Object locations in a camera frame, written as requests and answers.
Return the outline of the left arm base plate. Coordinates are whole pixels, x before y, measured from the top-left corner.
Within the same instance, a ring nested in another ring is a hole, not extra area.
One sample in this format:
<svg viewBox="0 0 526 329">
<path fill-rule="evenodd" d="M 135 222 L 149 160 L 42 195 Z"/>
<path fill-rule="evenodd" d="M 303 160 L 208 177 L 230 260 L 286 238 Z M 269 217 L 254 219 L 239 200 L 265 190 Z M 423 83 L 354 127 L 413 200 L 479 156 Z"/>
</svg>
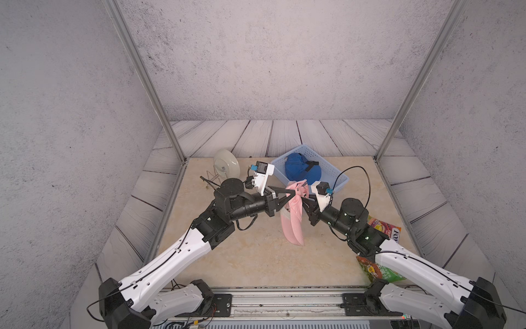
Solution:
<svg viewBox="0 0 526 329">
<path fill-rule="evenodd" d="M 214 294 L 212 297 L 205 297 L 196 311 L 192 313 L 182 313 L 175 317 L 230 317 L 232 306 L 232 294 Z"/>
</svg>

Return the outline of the pink baseball cap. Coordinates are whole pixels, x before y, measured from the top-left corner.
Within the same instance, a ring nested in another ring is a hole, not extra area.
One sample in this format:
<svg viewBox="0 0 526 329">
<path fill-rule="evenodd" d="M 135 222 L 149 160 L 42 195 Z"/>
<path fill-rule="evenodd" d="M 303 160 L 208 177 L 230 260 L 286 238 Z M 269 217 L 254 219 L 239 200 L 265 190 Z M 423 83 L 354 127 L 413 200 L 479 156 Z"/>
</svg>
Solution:
<svg viewBox="0 0 526 329">
<path fill-rule="evenodd" d="M 304 246 L 304 235 L 301 227 L 303 218 L 303 197 L 308 197 L 309 186 L 307 180 L 291 182 L 287 187 L 288 190 L 295 192 L 295 195 L 287 202 L 279 213 L 282 223 L 282 231 L 286 240 L 298 246 Z"/>
</svg>

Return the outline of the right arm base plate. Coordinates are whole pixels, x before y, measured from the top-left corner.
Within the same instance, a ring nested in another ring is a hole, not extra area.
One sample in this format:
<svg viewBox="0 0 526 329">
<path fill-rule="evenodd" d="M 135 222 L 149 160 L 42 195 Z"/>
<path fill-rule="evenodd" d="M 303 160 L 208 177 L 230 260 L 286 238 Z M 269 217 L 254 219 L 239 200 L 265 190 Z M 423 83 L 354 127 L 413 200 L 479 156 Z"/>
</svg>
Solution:
<svg viewBox="0 0 526 329">
<path fill-rule="evenodd" d="M 341 308 L 346 316 L 354 317 L 401 317 L 399 312 L 389 311 L 378 296 L 370 296 L 366 293 L 344 293 L 342 295 Z"/>
</svg>

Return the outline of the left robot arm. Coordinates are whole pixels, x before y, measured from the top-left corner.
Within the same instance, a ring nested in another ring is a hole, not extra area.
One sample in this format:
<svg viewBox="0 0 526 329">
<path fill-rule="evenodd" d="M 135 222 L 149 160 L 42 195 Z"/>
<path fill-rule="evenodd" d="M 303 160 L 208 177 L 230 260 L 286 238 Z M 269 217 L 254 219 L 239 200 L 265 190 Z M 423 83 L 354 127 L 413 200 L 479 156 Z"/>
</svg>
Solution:
<svg viewBox="0 0 526 329">
<path fill-rule="evenodd" d="M 171 247 L 135 273 L 121 280 L 109 278 L 99 286 L 99 299 L 90 305 L 99 307 L 98 322 L 107 328 L 152 328 L 170 317 L 210 316 L 215 295 L 203 280 L 173 291 L 162 289 L 237 230 L 239 219 L 255 219 L 261 212 L 273 216 L 293 199 L 295 191 L 270 187 L 249 194 L 240 179 L 229 178 L 214 196 Z"/>
</svg>

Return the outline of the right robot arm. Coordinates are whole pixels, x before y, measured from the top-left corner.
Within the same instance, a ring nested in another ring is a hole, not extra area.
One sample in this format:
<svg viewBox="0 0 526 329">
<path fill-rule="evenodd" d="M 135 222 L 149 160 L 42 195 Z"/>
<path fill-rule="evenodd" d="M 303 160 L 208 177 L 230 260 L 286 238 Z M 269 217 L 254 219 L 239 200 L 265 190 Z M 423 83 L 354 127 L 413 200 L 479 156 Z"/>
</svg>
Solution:
<svg viewBox="0 0 526 329">
<path fill-rule="evenodd" d="M 365 292 L 367 308 L 378 314 L 404 313 L 440 328 L 503 328 L 504 306 L 492 282 L 470 280 L 410 252 L 367 222 L 360 200 L 347 198 L 340 208 L 321 207 L 311 197 L 302 200 L 310 223 L 326 223 L 346 236 L 358 256 L 402 275 L 423 293 L 408 291 L 385 279 L 376 279 Z"/>
</svg>

